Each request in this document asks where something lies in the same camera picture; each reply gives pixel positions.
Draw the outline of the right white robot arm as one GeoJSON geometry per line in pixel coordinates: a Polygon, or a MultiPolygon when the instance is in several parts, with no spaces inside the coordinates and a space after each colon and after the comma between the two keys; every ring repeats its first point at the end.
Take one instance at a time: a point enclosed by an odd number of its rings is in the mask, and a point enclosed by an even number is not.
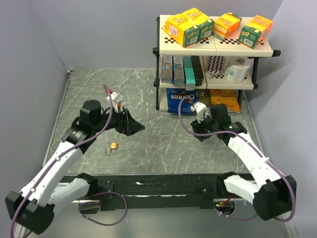
{"type": "Polygon", "coordinates": [[[235,194],[251,203],[264,221],[292,212],[295,207],[296,181],[274,167],[254,144],[247,130],[239,122],[232,122],[224,104],[208,107],[196,102],[190,106],[196,115],[191,122],[194,135],[203,141],[216,135],[243,162],[253,181],[243,179],[235,172],[218,177],[217,194],[228,197],[235,194]]]}

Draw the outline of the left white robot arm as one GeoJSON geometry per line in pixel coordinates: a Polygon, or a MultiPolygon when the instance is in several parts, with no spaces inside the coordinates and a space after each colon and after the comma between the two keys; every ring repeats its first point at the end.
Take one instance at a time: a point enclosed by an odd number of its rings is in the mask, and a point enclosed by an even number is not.
{"type": "Polygon", "coordinates": [[[6,196],[5,203],[12,223],[39,235],[50,226],[54,216],[72,201],[80,197],[95,198],[98,180],[89,174],[79,174],[61,189],[57,189],[57,185],[97,137],[109,129],[131,136],[144,130],[145,126],[134,120],[128,109],[121,110],[116,102],[103,109],[97,100],[85,101],[79,116],[40,172],[19,192],[11,191],[6,196]]]}

